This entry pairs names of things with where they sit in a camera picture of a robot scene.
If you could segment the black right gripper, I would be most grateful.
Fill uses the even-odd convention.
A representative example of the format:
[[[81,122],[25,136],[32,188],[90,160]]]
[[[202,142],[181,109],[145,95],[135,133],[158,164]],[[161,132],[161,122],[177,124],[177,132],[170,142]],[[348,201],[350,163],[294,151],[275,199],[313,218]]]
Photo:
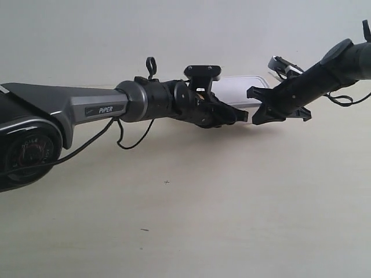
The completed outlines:
[[[311,111],[305,106],[311,101],[311,78],[306,74],[285,80],[268,90],[265,87],[251,86],[246,91],[247,98],[262,101],[252,116],[254,125],[270,122],[283,122],[287,118],[310,120]]]

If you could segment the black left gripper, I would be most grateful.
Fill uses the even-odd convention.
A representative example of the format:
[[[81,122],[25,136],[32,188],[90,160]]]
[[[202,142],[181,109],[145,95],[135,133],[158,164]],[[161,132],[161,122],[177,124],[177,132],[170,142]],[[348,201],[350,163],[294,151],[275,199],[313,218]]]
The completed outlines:
[[[204,100],[198,93],[190,90],[185,81],[176,83],[173,96],[173,119],[192,123],[203,129],[248,123],[248,111],[230,107],[214,97]]]

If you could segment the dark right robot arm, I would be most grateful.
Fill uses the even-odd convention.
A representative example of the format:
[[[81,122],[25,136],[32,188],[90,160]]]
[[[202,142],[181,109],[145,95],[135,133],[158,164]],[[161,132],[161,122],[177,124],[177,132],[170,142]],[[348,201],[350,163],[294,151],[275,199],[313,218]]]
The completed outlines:
[[[254,125],[283,122],[287,118],[311,119],[305,106],[316,99],[358,81],[370,79],[370,43],[354,44],[345,39],[332,47],[316,64],[305,71],[282,57],[272,57],[268,67],[282,82],[270,89],[251,87],[247,97],[261,102],[252,116]]]

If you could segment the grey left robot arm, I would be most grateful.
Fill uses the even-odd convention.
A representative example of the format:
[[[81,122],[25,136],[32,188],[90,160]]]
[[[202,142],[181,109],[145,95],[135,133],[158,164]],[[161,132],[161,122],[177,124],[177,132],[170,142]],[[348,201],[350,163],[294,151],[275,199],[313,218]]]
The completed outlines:
[[[245,122],[248,112],[199,94],[185,81],[136,77],[113,89],[4,83],[1,92],[1,191],[38,181],[72,146],[74,128],[172,118],[204,129]]]

